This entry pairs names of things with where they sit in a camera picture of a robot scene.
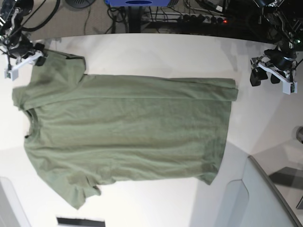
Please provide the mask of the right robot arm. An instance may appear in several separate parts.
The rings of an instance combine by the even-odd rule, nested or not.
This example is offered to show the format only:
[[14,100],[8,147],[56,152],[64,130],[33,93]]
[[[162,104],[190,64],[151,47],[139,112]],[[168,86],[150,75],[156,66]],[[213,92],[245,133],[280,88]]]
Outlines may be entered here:
[[33,44],[25,36],[24,32],[34,32],[44,27],[56,14],[60,6],[57,0],[54,9],[50,15],[39,25],[26,28],[25,24],[31,17],[46,3],[44,0],[35,11],[33,11],[34,2],[32,0],[4,0],[0,8],[0,45],[3,47],[1,52],[7,56],[8,68],[12,66],[10,59],[29,60],[35,54],[40,53],[34,60],[36,66],[42,66],[45,63],[47,54],[44,52],[43,44]]

